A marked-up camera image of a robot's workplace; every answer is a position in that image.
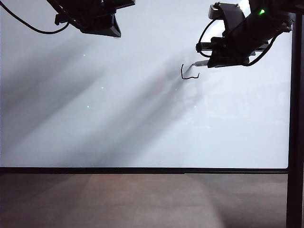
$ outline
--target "black frame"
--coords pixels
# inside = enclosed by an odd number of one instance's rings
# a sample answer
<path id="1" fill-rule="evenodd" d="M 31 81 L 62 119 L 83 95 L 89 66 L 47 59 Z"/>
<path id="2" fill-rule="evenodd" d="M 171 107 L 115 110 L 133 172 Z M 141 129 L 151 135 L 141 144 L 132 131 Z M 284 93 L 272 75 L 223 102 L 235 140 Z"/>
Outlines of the black frame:
<path id="1" fill-rule="evenodd" d="M 296 15 L 293 33 L 289 166 L 287 184 L 287 228 L 303 223 L 304 172 L 304 17 Z"/>
<path id="2" fill-rule="evenodd" d="M 304 173 L 304 17 L 296 15 L 293 31 L 289 166 L 287 169 L 206 169 L 206 168 L 14 168 L 4 173 L 152 173 L 152 174 L 288 174 L 287 228 L 302 228 Z"/>

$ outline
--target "black cable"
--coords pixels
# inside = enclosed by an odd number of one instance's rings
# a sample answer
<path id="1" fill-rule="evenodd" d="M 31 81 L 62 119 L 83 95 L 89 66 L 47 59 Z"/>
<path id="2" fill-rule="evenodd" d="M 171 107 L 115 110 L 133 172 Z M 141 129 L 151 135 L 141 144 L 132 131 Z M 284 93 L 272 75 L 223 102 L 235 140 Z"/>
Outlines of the black cable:
<path id="1" fill-rule="evenodd" d="M 212 21 L 205 27 L 203 33 L 201 34 L 201 36 L 200 36 L 200 38 L 199 38 L 199 43 L 201 43 L 201 40 L 203 39 L 203 36 L 204 36 L 204 34 L 206 33 L 207 29 L 210 27 L 210 25 L 212 25 L 212 23 L 213 23 L 214 21 L 216 21 L 217 19 L 218 19 L 218 18 L 212 20 Z M 207 58 L 211 57 L 211 56 L 209 56 L 209 55 L 206 55 L 206 54 L 202 53 L 201 51 L 200 51 L 199 53 L 200 53 L 202 56 L 204 56 L 204 57 L 207 57 Z"/>
<path id="2" fill-rule="evenodd" d="M 270 48 L 272 47 L 272 45 L 274 44 L 276 38 L 282 33 L 277 34 L 275 37 L 272 38 L 270 44 L 265 48 L 265 50 L 257 57 L 255 58 L 255 60 L 253 60 L 251 63 L 247 63 L 247 64 L 242 64 L 245 67 L 250 67 L 252 65 L 254 65 L 255 63 L 257 63 L 259 60 L 261 60 L 261 58 L 266 55 L 266 53 L 270 50 Z"/>
<path id="3" fill-rule="evenodd" d="M 184 65 L 181 65 L 181 69 L 180 69 L 180 72 L 181 72 L 181 78 L 184 79 L 184 80 L 188 80 L 188 79 L 191 79 L 191 78 L 194 78 L 194 79 L 198 79 L 200 74 L 197 76 L 197 77 L 183 77 L 182 75 L 182 68 L 184 67 Z"/>
<path id="4" fill-rule="evenodd" d="M 34 30 L 35 32 L 38 32 L 38 33 L 42 33 L 42 34 L 56 34 L 56 33 L 59 33 L 63 30 L 65 30 L 69 23 L 67 23 L 64 27 L 62 27 L 61 29 L 57 30 L 57 31 L 52 31 L 52 32 L 45 32 L 45 31 L 41 31 L 37 28 L 34 28 L 33 26 L 31 26 L 30 24 L 26 23 L 24 20 L 22 20 L 20 17 L 18 17 L 16 14 L 14 14 L 12 11 L 10 11 L 3 3 L 2 1 L 0 0 L 0 5 L 10 14 L 12 15 L 15 19 L 17 19 L 18 21 L 20 21 L 22 24 L 24 24 L 25 26 L 29 27 L 30 29 Z"/>

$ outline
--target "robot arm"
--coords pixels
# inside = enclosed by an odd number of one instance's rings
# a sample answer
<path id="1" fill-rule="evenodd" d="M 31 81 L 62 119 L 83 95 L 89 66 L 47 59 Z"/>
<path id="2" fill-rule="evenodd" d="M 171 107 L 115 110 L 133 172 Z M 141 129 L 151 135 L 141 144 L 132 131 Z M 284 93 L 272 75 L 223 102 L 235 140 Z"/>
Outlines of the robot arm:
<path id="1" fill-rule="evenodd" d="M 135 0 L 47 0 L 58 12 L 55 24 L 68 22 L 83 33 L 121 37 L 115 13 Z"/>
<path id="2" fill-rule="evenodd" d="M 202 51 L 212 51 L 209 68 L 255 64 L 271 48 L 276 37 L 292 30 L 291 12 L 304 14 L 302 0 L 250 0 L 249 3 L 251 14 L 246 18 L 237 4 L 211 5 L 209 18 L 224 20 L 225 31 L 222 37 L 213 37 L 210 43 L 199 41 L 196 45 L 197 52 L 203 56 L 206 55 Z M 249 63 L 249 56 L 256 51 L 263 53 Z"/>

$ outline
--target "floor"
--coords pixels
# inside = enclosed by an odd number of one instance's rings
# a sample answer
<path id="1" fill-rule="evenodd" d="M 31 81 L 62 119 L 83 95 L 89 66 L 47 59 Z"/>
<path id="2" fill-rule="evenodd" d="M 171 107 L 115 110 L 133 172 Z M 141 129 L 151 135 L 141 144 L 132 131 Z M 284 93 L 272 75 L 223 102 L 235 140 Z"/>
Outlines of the floor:
<path id="1" fill-rule="evenodd" d="M 286 175 L 4 174 L 0 228 L 285 228 Z"/>

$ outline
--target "white backdrop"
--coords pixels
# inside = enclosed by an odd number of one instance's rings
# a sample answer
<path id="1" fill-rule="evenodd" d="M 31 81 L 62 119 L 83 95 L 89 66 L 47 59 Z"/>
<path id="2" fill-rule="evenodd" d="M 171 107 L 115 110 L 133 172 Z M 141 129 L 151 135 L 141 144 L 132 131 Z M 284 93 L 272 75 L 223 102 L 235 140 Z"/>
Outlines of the white backdrop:
<path id="1" fill-rule="evenodd" d="M 3 1 L 58 29 L 45 0 Z M 137 0 L 117 11 L 122 38 L 42 35 L 1 9 L 1 166 L 286 168 L 291 33 L 255 66 L 181 80 L 214 2 Z"/>

